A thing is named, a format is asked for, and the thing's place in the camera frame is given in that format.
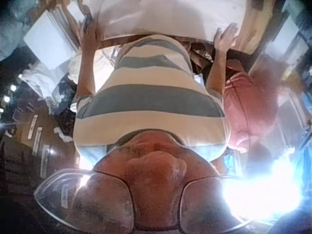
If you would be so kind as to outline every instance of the ceiling light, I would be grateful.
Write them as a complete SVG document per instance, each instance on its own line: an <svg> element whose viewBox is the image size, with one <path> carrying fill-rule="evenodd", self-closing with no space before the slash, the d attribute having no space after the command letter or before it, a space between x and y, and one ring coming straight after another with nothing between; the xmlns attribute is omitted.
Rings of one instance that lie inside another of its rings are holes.
<svg viewBox="0 0 312 234"><path fill-rule="evenodd" d="M13 92L15 92L15 91L16 91L16 85L11 84L11 90L12 90Z"/></svg>
<svg viewBox="0 0 312 234"><path fill-rule="evenodd" d="M9 101L10 101L10 97L4 95L3 100L4 100L5 102L9 102Z"/></svg>

